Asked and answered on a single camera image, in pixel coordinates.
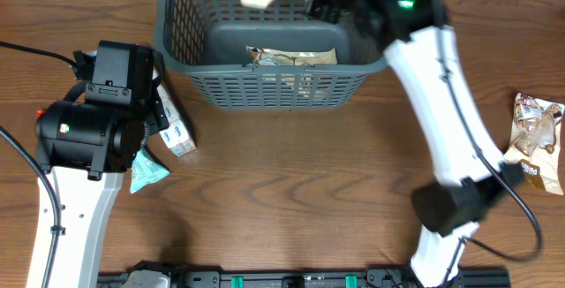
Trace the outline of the grey plastic basket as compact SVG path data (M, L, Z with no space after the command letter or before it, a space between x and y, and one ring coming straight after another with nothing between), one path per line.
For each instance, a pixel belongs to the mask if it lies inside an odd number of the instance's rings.
M265 10L240 0L157 0L154 46L210 104L225 109L315 109L344 105L387 66L351 16L337 24L305 16L305 0ZM333 64L258 65L249 49L334 51Z

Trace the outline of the white patterned carton box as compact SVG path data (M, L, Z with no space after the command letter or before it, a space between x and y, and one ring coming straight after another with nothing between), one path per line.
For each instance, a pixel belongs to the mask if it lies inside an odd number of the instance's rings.
M160 131L164 144L176 157L195 151L197 149L196 143L177 105L173 102L171 92L166 85L165 72L162 73L162 80L156 88L156 92L161 98L164 116L169 122L169 127Z

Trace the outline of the small teal snack packet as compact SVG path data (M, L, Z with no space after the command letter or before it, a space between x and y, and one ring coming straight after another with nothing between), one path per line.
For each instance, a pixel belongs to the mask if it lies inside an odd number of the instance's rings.
M145 148L142 148L132 163L132 182L130 193L134 194L145 186L152 185L168 177L170 171L159 164Z

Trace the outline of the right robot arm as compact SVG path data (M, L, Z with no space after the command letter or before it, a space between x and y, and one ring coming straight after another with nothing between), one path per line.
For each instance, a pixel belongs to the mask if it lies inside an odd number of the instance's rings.
M433 183L413 192L422 224L411 257L414 283L445 287L488 211L516 196L524 175L505 161L478 113L441 0L310 0L309 17L335 23L350 14L401 81L425 135Z

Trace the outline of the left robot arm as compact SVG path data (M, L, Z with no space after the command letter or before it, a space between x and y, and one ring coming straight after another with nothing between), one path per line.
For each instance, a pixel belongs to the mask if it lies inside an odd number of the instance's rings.
M74 52L77 84L39 115L40 212L29 287L94 287L110 211L150 136L168 128L157 92L162 54L101 41Z

